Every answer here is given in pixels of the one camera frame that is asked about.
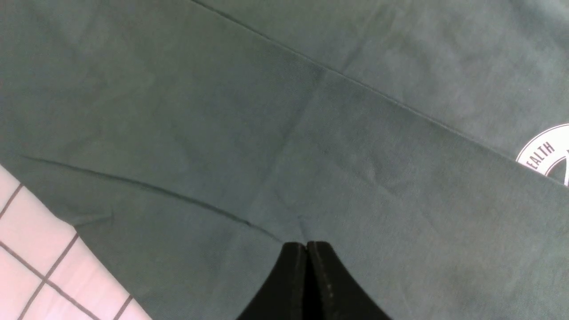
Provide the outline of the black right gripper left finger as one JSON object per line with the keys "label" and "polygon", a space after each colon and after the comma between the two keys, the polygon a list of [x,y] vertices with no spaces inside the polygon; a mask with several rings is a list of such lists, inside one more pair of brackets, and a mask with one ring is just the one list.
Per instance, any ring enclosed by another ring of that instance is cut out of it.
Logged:
{"label": "black right gripper left finger", "polygon": [[238,319],[301,320],[306,266],[306,247],[285,243],[269,276]]}

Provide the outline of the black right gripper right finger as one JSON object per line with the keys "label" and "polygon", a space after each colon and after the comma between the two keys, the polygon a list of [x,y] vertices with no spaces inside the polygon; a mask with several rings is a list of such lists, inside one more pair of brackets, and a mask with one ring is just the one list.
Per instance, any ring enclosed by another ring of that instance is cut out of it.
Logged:
{"label": "black right gripper right finger", "polygon": [[308,320],[389,320],[348,272],[333,247],[307,243]]}

